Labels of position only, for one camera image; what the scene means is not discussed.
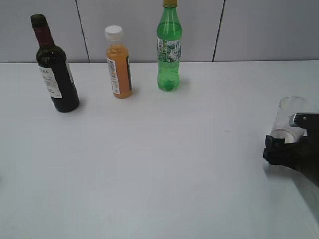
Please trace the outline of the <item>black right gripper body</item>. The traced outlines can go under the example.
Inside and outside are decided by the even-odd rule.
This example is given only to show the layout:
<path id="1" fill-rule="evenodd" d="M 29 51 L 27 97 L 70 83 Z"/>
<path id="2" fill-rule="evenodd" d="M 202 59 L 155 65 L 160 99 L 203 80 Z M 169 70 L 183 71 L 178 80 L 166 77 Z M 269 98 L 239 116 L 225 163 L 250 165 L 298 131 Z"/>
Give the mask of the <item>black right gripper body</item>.
<path id="1" fill-rule="evenodd" d="M 319 131 L 307 129 L 307 136 L 299 141 L 299 157 L 297 170 L 319 186 Z"/>

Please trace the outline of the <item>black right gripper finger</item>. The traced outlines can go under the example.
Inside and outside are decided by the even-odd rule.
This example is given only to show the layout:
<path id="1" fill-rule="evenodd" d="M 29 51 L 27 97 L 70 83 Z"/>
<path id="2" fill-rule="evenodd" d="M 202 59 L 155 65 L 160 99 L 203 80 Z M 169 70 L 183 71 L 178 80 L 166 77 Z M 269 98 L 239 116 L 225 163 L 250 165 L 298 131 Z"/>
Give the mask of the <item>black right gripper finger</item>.
<path id="1" fill-rule="evenodd" d="M 263 158 L 271 165 L 282 165 L 298 171 L 295 149 L 298 142 L 285 143 L 284 138 L 265 137 Z"/>
<path id="2" fill-rule="evenodd" d="M 291 115 L 289 120 L 291 127 L 299 127 L 303 129 L 318 129 L 319 114 L 318 113 L 295 113 Z"/>

